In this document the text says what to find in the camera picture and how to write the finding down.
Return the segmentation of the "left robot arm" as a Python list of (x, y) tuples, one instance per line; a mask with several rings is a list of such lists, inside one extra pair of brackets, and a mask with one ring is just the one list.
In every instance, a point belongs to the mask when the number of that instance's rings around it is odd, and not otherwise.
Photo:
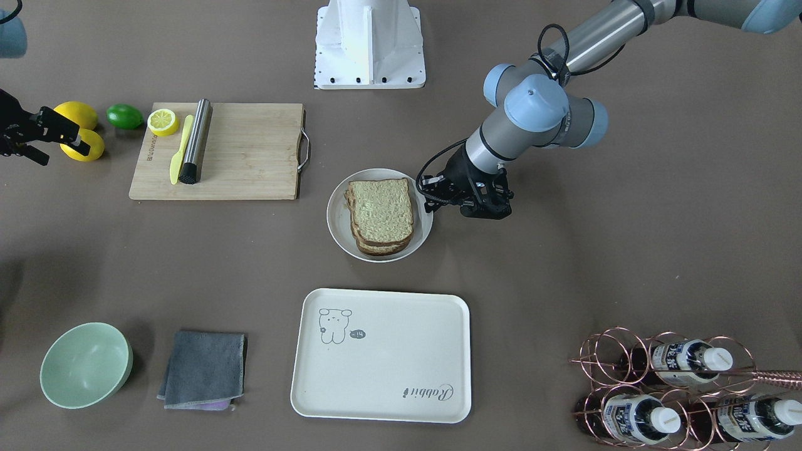
[(800, 18), (799, 1), (613, 1), (572, 31), (558, 24), (560, 40), (538, 43), (518, 66), (499, 64), (483, 92), (493, 112), (450, 146), (453, 154), (435, 176), (420, 171), (415, 188), (429, 213), (457, 205), (464, 217), (499, 220), (512, 212), (506, 166), (530, 148), (581, 148), (598, 143), (609, 126), (598, 101), (567, 94), (565, 85), (609, 63), (627, 42), (678, 16), (748, 33), (773, 34)]

